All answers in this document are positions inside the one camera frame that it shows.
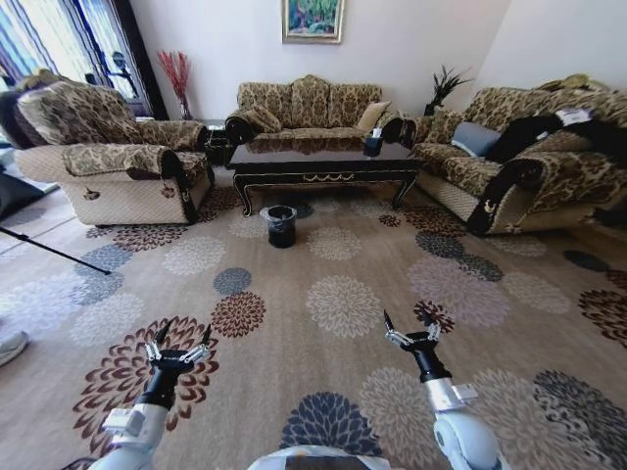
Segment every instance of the black coffee table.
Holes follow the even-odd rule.
[[[260,144],[239,146],[229,165],[235,169],[233,184],[244,202],[245,216],[252,213],[249,186],[400,181],[393,201],[397,209],[417,175],[417,161],[401,144],[384,143],[378,157],[365,156],[361,143],[346,150],[325,143],[304,146],[288,141],[281,142],[279,149]]]

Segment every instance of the vase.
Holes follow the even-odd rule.
[[[189,105],[187,104],[187,97],[185,95],[180,95],[178,97],[178,102],[180,103],[180,115],[184,120],[193,119],[192,114],[189,112]]]

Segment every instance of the gray pillow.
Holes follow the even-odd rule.
[[[451,144],[464,150],[470,157],[485,157],[500,137],[500,132],[481,124],[462,122],[455,129]]]

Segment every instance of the red dried branches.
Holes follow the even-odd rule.
[[[187,78],[189,78],[189,69],[191,64],[185,54],[180,51],[158,53],[159,63],[169,78],[174,93],[179,100],[185,97],[185,88],[187,88]]]

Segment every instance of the window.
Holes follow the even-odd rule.
[[[18,82],[40,68],[118,90],[150,106],[109,0],[0,0],[0,68]]]

